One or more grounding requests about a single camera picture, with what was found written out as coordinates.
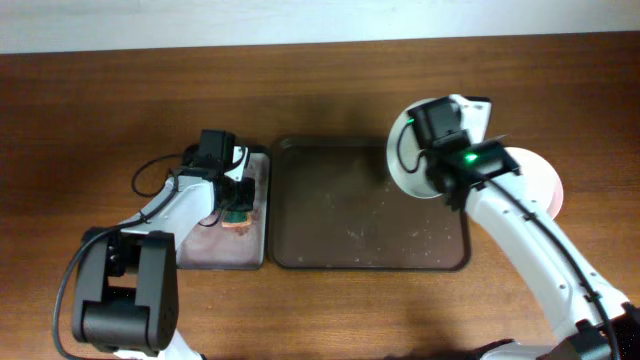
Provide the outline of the pale green plate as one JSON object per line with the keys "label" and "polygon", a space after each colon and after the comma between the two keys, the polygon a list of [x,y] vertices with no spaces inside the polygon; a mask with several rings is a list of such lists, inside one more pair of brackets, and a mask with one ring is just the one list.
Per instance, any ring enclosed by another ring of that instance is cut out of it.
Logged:
{"label": "pale green plate", "polygon": [[[488,98],[450,95],[461,113],[460,126],[467,131],[472,144],[484,140],[489,125],[492,104]],[[440,196],[425,175],[426,156],[420,156],[420,147],[412,129],[408,111],[429,104],[435,98],[411,103],[396,118],[386,143],[386,163],[395,184],[407,195],[418,199],[433,199]]]}

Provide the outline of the green and orange sponge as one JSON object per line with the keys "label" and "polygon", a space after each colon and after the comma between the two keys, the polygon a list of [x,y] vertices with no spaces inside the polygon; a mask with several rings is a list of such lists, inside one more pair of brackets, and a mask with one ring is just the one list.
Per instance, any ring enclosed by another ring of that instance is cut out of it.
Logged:
{"label": "green and orange sponge", "polygon": [[252,224],[250,212],[227,211],[222,217],[221,225],[225,229],[242,229]]}

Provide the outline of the white plate front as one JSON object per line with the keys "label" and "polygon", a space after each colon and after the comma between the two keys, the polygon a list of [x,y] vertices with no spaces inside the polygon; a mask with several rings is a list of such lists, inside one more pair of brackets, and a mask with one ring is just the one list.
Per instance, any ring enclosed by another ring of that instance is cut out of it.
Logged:
{"label": "white plate front", "polygon": [[564,189],[553,166],[539,154],[518,147],[507,147],[509,155],[519,164],[525,181],[525,198],[535,200],[538,206],[555,219],[559,214]]}

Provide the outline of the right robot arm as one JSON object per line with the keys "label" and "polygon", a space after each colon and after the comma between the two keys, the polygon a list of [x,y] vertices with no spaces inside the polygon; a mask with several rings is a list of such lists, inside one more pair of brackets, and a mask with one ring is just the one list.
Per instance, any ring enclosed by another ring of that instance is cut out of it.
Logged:
{"label": "right robot arm", "polygon": [[549,321],[556,344],[507,339],[471,352],[475,359],[636,359],[639,309],[602,277],[525,195],[520,164],[497,139],[471,135],[489,113],[486,98],[452,94],[405,111],[417,145],[415,168],[447,205],[464,211],[500,246]]}

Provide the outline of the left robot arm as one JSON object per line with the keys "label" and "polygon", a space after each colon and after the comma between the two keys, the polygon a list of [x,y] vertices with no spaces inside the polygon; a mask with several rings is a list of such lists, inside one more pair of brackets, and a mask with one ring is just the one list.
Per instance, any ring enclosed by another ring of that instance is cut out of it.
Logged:
{"label": "left robot arm", "polygon": [[85,232],[63,279],[74,279],[71,333],[125,359],[199,359],[177,329],[178,249],[191,230],[236,202],[250,150],[204,130],[163,187],[131,218]]}

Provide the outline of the small black water tray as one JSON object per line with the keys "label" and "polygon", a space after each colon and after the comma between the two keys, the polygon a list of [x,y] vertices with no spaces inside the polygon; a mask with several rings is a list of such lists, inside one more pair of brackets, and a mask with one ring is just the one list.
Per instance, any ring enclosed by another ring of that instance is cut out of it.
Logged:
{"label": "small black water tray", "polygon": [[271,154],[260,145],[251,146],[244,175],[255,180],[255,201],[249,211],[252,224],[242,229],[225,229],[216,212],[196,224],[177,250],[181,269],[255,270],[265,258],[271,192]]}

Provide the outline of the large brown serving tray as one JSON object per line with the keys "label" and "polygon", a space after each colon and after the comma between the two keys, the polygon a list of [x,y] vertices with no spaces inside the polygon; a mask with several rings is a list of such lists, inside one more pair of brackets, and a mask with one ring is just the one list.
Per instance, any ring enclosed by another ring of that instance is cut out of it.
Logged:
{"label": "large brown serving tray", "polygon": [[400,190],[385,139],[288,137],[272,160],[267,249],[278,266],[456,272],[469,263],[465,215]]}

